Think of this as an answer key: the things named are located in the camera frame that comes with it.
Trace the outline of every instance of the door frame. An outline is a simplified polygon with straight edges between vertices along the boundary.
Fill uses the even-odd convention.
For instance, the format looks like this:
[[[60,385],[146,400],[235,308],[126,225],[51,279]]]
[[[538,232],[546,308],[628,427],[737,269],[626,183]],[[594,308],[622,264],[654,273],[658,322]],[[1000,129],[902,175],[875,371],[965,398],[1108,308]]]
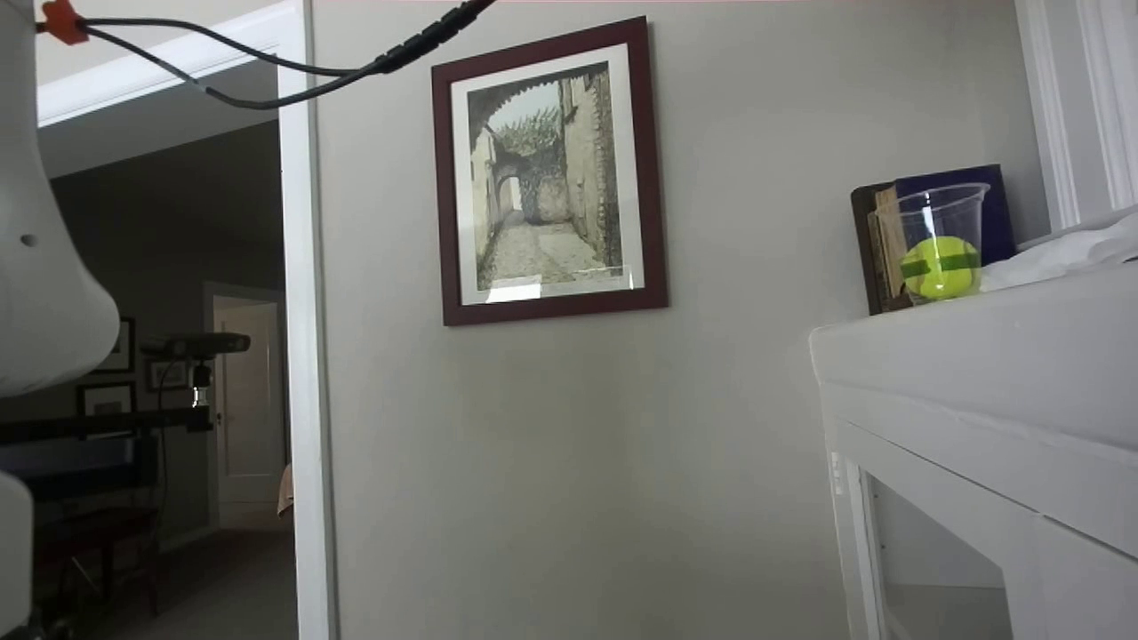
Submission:
[[[282,55],[314,61],[314,0],[282,0]],[[282,70],[278,92],[310,79]],[[299,640],[338,636],[338,555],[326,431],[326,308],[318,215],[318,111],[296,104],[278,112],[282,208],[286,208],[286,334],[287,334],[287,431],[291,431],[291,525],[296,525],[296,630]]]

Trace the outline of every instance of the picture frame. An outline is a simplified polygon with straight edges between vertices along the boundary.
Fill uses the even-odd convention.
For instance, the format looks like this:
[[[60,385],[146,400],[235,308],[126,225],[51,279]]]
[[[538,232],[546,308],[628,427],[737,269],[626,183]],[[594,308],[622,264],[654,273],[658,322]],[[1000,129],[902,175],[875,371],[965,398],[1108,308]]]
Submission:
[[[85,385],[78,387],[78,417],[135,411],[135,385]]]
[[[111,355],[95,365],[95,374],[133,374],[133,371],[135,371],[135,334],[139,334],[139,318],[135,318],[135,317],[121,317],[115,348],[111,348]]]
[[[148,358],[146,361],[146,391],[179,391],[190,387],[185,358]]]
[[[436,65],[447,327],[670,304],[646,21]]]

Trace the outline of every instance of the gray wall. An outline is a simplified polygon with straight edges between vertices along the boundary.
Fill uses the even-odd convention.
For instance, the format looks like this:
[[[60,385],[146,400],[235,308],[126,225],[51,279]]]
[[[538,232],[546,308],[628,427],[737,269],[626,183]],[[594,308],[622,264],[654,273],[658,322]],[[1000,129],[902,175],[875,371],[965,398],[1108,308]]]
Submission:
[[[206,283],[282,290],[275,125],[69,175],[54,187],[89,269],[121,311],[135,317],[139,346],[206,330]],[[135,374],[93,374],[78,385],[133,381],[139,407],[156,407],[141,361],[135,350]],[[73,417],[78,385],[7,398],[0,420]],[[185,431],[165,431],[165,438],[165,538],[179,541],[211,525],[211,438]]]
[[[855,183],[1000,160],[1038,194],[1012,8],[506,0],[435,61],[628,14],[654,21],[661,311],[444,330],[429,65],[318,111],[347,640],[841,636],[802,334],[864,308]],[[369,61],[427,8],[314,21],[318,61]]]

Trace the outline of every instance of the hallway drawing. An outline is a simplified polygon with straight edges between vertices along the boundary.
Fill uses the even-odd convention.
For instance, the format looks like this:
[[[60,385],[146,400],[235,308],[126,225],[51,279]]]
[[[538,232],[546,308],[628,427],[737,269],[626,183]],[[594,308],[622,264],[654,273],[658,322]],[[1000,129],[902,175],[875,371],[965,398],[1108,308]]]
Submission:
[[[468,94],[478,288],[622,277],[608,67]]]

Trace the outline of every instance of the wire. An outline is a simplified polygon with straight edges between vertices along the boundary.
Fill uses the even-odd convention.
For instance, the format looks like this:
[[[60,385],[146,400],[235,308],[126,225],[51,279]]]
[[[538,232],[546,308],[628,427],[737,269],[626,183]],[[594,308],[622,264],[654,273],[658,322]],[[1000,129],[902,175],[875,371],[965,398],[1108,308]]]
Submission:
[[[291,105],[291,104],[305,104],[305,99],[318,99],[318,94],[326,94],[333,87],[345,87],[345,85],[357,85],[369,74],[390,74],[421,55],[427,55],[429,51],[436,51],[440,43],[447,43],[453,35],[459,35],[466,25],[478,21],[480,11],[486,11],[493,0],[466,0],[459,8],[453,8],[447,14],[440,14],[436,21],[429,21],[422,33],[416,33],[411,38],[390,46],[386,52],[374,55],[369,65],[361,67],[318,67],[318,65],[299,65],[299,61],[286,61],[286,55],[275,55],[275,52],[264,52],[264,51],[251,51],[244,43],[235,43],[222,33],[211,33],[203,25],[191,25],[191,21],[168,21],[168,17],[85,17],[83,28],[95,38],[105,38],[156,67],[165,67],[168,74],[181,79],[185,85],[229,104],[229,105],[238,105],[238,111],[282,111],[282,105]],[[291,92],[291,94],[282,94],[282,99],[244,99],[244,94],[231,94],[231,92],[222,92],[212,87],[211,81],[203,79],[191,79],[190,70],[173,67],[169,61],[159,61],[156,52],[121,38],[121,35],[111,35],[102,33],[98,25],[105,28],[190,28],[190,33],[199,33],[206,38],[217,38],[224,46],[235,46],[255,61],[268,61],[268,65],[278,65],[278,67],[291,67],[291,70],[305,70],[305,74],[329,74],[329,81],[323,85],[314,85],[314,87],[301,87],[301,92]]]

